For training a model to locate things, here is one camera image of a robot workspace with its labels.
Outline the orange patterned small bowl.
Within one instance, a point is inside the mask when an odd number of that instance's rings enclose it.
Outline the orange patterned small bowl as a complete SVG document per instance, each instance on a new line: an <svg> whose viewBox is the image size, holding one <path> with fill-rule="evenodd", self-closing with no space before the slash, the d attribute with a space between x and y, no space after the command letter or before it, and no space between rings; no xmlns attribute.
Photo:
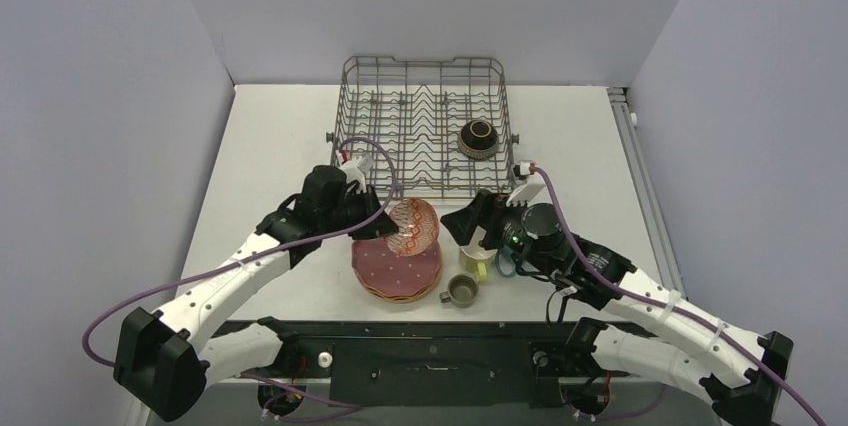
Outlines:
<svg viewBox="0 0 848 426"><path fill-rule="evenodd" d="M395 205L389 218L398 232L385 238L388 249L401 257L416 256L430 248L439 236L439 217L435 208L419 198L407 198Z"/></svg>

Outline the dark brown glazed bowl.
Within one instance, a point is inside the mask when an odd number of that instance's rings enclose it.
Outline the dark brown glazed bowl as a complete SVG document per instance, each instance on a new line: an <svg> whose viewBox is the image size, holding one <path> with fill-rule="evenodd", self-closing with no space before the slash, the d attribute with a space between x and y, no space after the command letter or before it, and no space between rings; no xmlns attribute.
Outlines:
<svg viewBox="0 0 848 426"><path fill-rule="evenodd" d="M475 119L466 123L457 135L459 151L476 161L487 160L496 154L499 135L492 123Z"/></svg>

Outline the grey wire dish rack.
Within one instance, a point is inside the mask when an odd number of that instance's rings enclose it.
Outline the grey wire dish rack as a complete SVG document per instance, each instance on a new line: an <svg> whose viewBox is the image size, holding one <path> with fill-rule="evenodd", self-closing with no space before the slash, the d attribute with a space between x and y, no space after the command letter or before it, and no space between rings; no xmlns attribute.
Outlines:
<svg viewBox="0 0 848 426"><path fill-rule="evenodd" d="M493 124L498 149L487 160L463 155L457 135L468 122ZM342 68L335 124L327 133L335 153L371 155L367 173L380 196L471 199L480 189L515 185L504 68L491 57L397 59L355 55Z"/></svg>

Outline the blue handled white mug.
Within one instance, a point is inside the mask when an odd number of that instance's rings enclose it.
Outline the blue handled white mug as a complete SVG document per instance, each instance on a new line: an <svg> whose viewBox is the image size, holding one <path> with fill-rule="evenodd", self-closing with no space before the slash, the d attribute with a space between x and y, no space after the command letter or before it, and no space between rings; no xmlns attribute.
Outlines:
<svg viewBox="0 0 848 426"><path fill-rule="evenodd" d="M512 250L508 247L503 247L496 253L492 265L496 272L503 278L514 278L517 276L516 264L512 259Z"/></svg>

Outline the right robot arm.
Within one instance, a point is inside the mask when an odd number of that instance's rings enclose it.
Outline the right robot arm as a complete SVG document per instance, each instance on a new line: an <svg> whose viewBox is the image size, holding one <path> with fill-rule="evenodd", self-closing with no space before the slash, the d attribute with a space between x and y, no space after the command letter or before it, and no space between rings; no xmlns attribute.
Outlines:
<svg viewBox="0 0 848 426"><path fill-rule="evenodd" d="M730 425L770 425L793 342L708 315L601 244L573 234L556 204L512 204L481 190L441 224L459 246L507 248L562 301L581 302L629 321L646 336L594 318L579 320L565 341L578 373L620 371L675 387L707 403Z"/></svg>

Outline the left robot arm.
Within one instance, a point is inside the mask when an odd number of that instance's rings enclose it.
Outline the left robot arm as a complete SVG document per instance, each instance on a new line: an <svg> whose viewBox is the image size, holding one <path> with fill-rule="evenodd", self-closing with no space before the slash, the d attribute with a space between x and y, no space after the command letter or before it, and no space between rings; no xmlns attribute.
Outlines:
<svg viewBox="0 0 848 426"><path fill-rule="evenodd" d="M154 311L130 312L121 324L115 381L171 422L214 383L262 367L275 376L291 373L299 351L284 339L276 320L256 320L223 336L217 331L324 241L397 232L366 182L367 169L362 160L314 167L301 191L266 215L227 261L190 279L188 290Z"/></svg>

